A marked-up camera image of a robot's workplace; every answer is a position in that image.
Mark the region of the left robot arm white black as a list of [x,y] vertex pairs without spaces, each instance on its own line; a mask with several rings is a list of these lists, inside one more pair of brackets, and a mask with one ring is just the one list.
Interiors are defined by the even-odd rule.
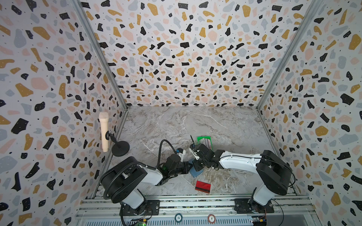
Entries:
[[192,164],[183,162],[178,154],[172,154],[158,167],[128,157],[101,176],[100,183],[105,189],[103,199],[142,212],[147,207],[147,199],[137,189],[140,183],[162,186],[179,175],[188,174],[191,168]]

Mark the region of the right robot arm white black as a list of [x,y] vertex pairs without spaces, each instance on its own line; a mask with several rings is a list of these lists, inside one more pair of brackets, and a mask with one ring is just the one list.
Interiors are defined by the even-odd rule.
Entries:
[[190,145],[196,171],[204,168],[234,169],[258,174],[263,184],[253,190],[249,200],[236,201],[237,213],[273,213],[271,200],[288,193],[289,184],[295,178],[292,169],[272,151],[262,154],[239,154],[224,150],[212,151],[204,144]]

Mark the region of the blue card holder wallet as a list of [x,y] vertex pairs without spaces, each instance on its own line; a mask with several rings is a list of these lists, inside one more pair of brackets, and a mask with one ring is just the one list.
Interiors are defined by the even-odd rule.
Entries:
[[189,163],[192,165],[189,173],[191,174],[191,176],[193,178],[196,178],[196,177],[198,177],[199,175],[201,175],[203,173],[204,169],[200,169],[199,171],[197,171],[197,169],[194,166],[194,163],[193,163],[192,159],[189,160]]

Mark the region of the red card black stripe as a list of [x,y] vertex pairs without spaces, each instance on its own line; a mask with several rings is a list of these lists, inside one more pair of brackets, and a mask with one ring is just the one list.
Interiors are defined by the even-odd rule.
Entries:
[[195,190],[209,194],[211,191],[211,184],[197,181],[195,185]]

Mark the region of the green plastic card tray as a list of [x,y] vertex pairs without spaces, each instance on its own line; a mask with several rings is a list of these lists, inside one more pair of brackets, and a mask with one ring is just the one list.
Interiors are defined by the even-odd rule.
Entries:
[[210,139],[210,141],[211,141],[210,136],[201,136],[201,137],[197,137],[198,144],[205,145],[205,139]]

